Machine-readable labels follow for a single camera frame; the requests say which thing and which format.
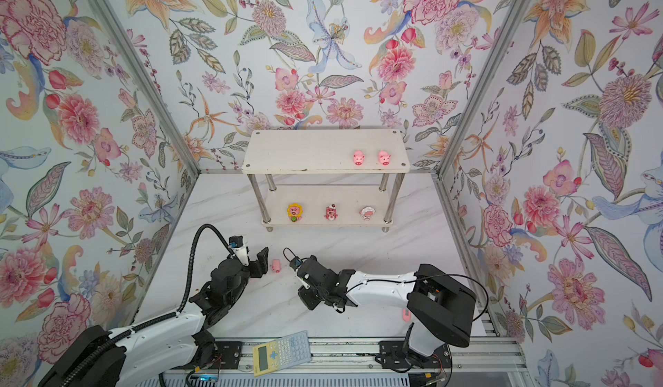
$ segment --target yellow sunflower figurine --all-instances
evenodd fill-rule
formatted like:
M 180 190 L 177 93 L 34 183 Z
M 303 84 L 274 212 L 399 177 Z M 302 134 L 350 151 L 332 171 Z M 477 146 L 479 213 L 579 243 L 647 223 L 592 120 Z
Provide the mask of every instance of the yellow sunflower figurine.
M 296 202 L 288 206 L 288 217 L 290 217 L 290 219 L 293 222 L 296 222 L 297 220 L 302 218 L 303 212 L 304 210 L 302 209 L 302 206 L 300 206 Z

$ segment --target white shelf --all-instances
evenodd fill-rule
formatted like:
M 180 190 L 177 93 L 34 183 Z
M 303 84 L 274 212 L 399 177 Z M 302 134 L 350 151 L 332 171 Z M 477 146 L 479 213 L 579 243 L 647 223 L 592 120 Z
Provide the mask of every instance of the white shelf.
M 384 222 L 389 193 L 380 191 L 378 185 L 277 185 L 277 190 L 265 196 L 271 226 L 393 226 Z M 296 202 L 302 206 L 300 220 L 293 222 L 288 216 L 288 205 Z M 338 217 L 328 221 L 325 208 L 336 205 Z M 359 212 L 366 206 L 375 209 L 369 221 Z
M 361 150 L 364 163 L 353 162 Z M 379 151 L 391 154 L 388 166 Z M 251 134 L 244 174 L 361 174 L 407 173 L 405 145 L 398 130 L 256 130 Z

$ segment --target calculator screen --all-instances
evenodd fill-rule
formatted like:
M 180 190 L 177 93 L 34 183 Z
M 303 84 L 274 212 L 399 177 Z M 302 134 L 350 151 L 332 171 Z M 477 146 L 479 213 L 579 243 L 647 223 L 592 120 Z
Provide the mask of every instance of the calculator screen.
M 260 363 L 260 371 L 267 369 L 267 347 L 258 348 L 258 361 Z

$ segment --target floral wallpaper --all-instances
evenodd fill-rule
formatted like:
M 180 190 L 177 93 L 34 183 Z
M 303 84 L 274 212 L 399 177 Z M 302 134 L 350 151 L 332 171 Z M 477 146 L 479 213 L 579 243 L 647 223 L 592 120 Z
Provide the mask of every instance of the floral wallpaper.
M 435 168 L 511 0 L 109 2 L 203 172 L 223 172 L 253 130 L 308 128 L 398 128 Z
M 133 318 L 195 181 L 125 66 L 86 0 L 0 0 L 3 387 Z
M 663 386 L 662 8 L 533 0 L 444 174 L 542 387 Z

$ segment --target lower shelf board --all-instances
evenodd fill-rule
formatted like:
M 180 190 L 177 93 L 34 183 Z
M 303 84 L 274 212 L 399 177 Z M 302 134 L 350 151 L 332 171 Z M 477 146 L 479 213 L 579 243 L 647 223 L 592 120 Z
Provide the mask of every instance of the lower shelf board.
M 265 196 L 271 221 L 265 226 L 393 226 L 384 222 L 389 192 L 378 185 L 278 185 Z M 288 216 L 288 206 L 302 206 L 302 217 L 296 222 Z M 328 205 L 336 205 L 336 220 L 325 216 Z M 375 214 L 363 220 L 361 209 L 371 206 Z

